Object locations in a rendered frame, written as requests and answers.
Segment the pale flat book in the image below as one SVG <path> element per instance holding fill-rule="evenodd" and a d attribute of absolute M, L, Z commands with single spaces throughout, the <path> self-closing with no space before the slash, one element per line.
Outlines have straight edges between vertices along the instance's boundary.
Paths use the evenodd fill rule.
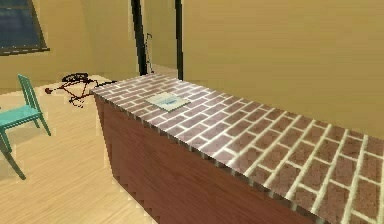
<path fill-rule="evenodd" d="M 189 100 L 183 99 L 168 92 L 156 94 L 155 96 L 147 98 L 146 102 L 167 112 L 172 112 L 190 103 Z"/>

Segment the brick-topped wooden counter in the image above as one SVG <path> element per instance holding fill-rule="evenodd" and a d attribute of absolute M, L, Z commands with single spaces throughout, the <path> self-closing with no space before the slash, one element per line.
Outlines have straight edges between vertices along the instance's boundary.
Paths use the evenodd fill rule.
<path fill-rule="evenodd" d="M 92 92 L 320 224 L 384 224 L 384 140 L 161 74 Z M 146 102 L 163 92 L 190 103 Z"/>

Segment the thin grey floor lamp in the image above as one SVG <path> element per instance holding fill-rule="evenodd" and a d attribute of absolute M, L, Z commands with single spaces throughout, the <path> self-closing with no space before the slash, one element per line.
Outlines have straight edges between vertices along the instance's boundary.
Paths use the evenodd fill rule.
<path fill-rule="evenodd" d="M 152 67 L 151 56 L 149 54 L 149 46 L 148 46 L 148 41 L 149 41 L 150 38 L 152 38 L 152 35 L 150 33 L 146 33 L 144 47 L 145 47 L 145 54 L 146 54 L 147 70 L 148 70 L 148 73 L 152 74 L 152 73 L 154 73 L 154 70 L 153 70 L 153 67 Z"/>

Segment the red and black bicycle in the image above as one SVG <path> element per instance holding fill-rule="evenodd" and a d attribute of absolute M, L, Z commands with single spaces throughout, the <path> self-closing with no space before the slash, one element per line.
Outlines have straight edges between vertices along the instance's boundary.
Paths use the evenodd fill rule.
<path fill-rule="evenodd" d="M 94 84 L 95 87 L 101 87 L 101 86 L 109 85 L 112 83 L 115 83 L 115 80 L 99 82 L 98 80 L 91 79 L 88 73 L 72 73 L 62 78 L 62 84 L 59 87 L 56 87 L 53 89 L 46 88 L 45 93 L 52 94 L 54 91 L 63 90 L 70 95 L 70 98 L 68 100 L 70 104 L 72 104 L 73 106 L 82 108 L 84 104 L 83 99 L 90 96 L 90 93 L 86 93 L 86 89 L 89 87 L 90 84 Z M 75 93 L 69 90 L 69 87 L 78 85 L 78 84 L 83 85 L 83 89 L 80 95 L 76 95 Z"/>

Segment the teal wooden chair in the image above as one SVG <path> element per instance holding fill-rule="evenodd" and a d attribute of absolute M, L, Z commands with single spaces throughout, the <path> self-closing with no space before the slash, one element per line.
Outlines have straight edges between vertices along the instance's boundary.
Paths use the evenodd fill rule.
<path fill-rule="evenodd" d="M 6 131 L 22 124 L 33 122 L 39 128 L 41 122 L 48 135 L 51 135 L 47 122 L 44 119 L 35 91 L 28 77 L 19 74 L 21 90 L 25 100 L 25 105 L 11 110 L 0 112 L 0 152 L 4 155 L 9 165 L 13 168 L 20 179 L 25 180 L 26 176 L 14 160 L 12 148 L 7 137 Z"/>

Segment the dark blue window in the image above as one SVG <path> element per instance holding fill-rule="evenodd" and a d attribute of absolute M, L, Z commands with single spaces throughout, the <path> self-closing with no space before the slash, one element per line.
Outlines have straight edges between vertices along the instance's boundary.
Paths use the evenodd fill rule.
<path fill-rule="evenodd" d="M 49 51 L 32 0 L 0 0 L 0 56 Z"/>

